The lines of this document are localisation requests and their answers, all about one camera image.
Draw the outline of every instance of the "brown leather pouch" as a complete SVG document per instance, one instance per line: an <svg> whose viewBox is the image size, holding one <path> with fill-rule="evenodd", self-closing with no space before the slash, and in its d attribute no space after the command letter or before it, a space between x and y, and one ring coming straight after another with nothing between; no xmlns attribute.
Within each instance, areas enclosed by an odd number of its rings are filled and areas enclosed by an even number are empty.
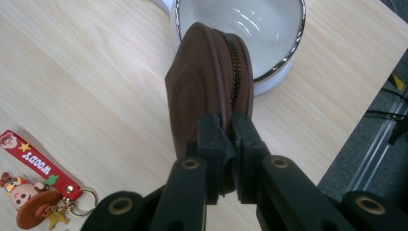
<svg viewBox="0 0 408 231"><path fill-rule="evenodd" d="M247 48L236 35L196 22L186 32L166 76L171 132L177 158L197 140L198 119L218 114L230 134L233 112L252 114L253 78Z"/></svg>

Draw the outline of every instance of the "woody keychain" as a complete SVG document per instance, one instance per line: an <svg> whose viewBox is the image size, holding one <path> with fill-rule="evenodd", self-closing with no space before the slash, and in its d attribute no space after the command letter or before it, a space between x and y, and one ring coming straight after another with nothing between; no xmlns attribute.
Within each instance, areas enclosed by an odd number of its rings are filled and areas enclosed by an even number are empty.
<svg viewBox="0 0 408 231"><path fill-rule="evenodd" d="M12 177L7 172L3 172L1 176L0 185L6 190L6 195L17 211L16 221L21 229L34 228L47 218L50 221L48 229L51 230L58 222L68 223L66 212L82 217L89 215L96 207L97 197L93 191L81 189L16 133L9 130L4 132L0 135L0 145L45 179L44 182L31 184L22 177ZM87 212L78 210L75 204L83 193L90 193L94 199L93 208Z"/></svg>

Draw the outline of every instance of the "light wood surface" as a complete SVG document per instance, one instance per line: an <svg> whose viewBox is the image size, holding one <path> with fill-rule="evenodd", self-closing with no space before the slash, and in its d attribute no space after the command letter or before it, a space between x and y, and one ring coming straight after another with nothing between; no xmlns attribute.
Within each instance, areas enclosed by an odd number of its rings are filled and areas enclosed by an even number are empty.
<svg viewBox="0 0 408 231"><path fill-rule="evenodd" d="M407 49L408 26L379 0L306 4L293 67L255 98L253 121L270 152L316 184ZM101 199L147 195L175 161L164 81L173 57L169 19L147 0L1 0L0 132L15 131ZM0 155L2 171L38 179ZM16 230L0 198L1 229ZM55 230L86 220L68 217ZM234 193L208 208L207 230L259 229L255 206Z"/></svg>

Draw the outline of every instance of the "white bowl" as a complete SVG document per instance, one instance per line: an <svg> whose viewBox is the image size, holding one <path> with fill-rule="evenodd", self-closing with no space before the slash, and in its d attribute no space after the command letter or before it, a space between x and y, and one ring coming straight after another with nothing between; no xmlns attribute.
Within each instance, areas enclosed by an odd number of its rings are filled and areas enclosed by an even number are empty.
<svg viewBox="0 0 408 231"><path fill-rule="evenodd" d="M305 18L304 0L175 0L170 23L175 49L196 21L240 36L249 50L258 95L288 73Z"/></svg>

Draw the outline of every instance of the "zipper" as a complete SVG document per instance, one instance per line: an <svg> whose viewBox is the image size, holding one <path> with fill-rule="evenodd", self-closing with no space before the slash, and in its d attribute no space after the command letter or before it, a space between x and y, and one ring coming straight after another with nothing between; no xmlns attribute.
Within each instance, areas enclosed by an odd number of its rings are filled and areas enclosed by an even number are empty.
<svg viewBox="0 0 408 231"><path fill-rule="evenodd" d="M231 106L234 110L237 101L238 101L238 94L240 92L241 87L241 78L242 78L242 67L241 67L241 59L240 54L238 53L237 46L235 45L234 40L225 33L220 32L222 37L224 38L228 50L232 60L232 70L233 70L233 79L232 79L232 87L231 87Z"/></svg>

